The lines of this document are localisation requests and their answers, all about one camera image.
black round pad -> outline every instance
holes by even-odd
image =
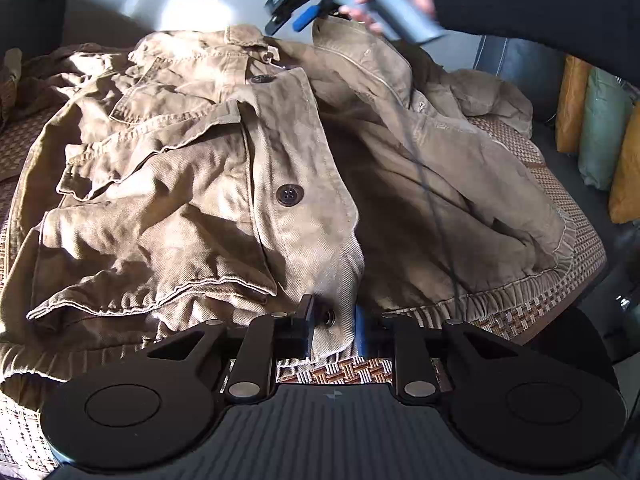
[[[160,396],[138,384],[116,384],[95,392],[84,406],[89,418],[110,428],[141,424],[160,409]]]
[[[564,424],[582,407],[580,397],[560,384],[529,383],[516,386],[507,394],[507,407],[513,415],[531,424]]]
[[[451,419],[500,462],[548,472],[600,458],[623,431],[626,408],[610,384],[537,356],[485,361],[456,385]]]
[[[189,449],[211,424],[211,391],[182,361],[145,358],[60,384],[42,431],[65,462],[102,472],[157,465]]]

orange cushion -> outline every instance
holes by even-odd
[[[626,126],[609,195],[609,215],[616,224],[640,218],[640,102]]]
[[[574,56],[564,61],[564,76],[556,117],[556,148],[561,153],[577,153],[582,133],[584,98],[591,65]]]

handle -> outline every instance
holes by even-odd
[[[383,34],[392,41],[402,38],[408,43],[425,44],[445,33],[411,0],[369,0],[366,4],[356,4],[355,0],[335,1],[339,5],[358,7],[370,14],[382,26]]]

cushion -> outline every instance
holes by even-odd
[[[611,221],[623,224],[640,218],[640,102],[636,103],[626,127],[620,158],[616,168],[609,215]]]
[[[578,168],[587,186],[603,191],[611,187],[631,111],[631,97],[617,78],[593,68],[584,104],[578,159]]]
[[[574,56],[566,57],[556,117],[556,148],[560,153],[578,153],[580,148],[590,71],[589,63]]]

green cushion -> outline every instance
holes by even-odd
[[[589,74],[578,167],[587,186],[608,190],[633,103],[616,78],[599,68]]]

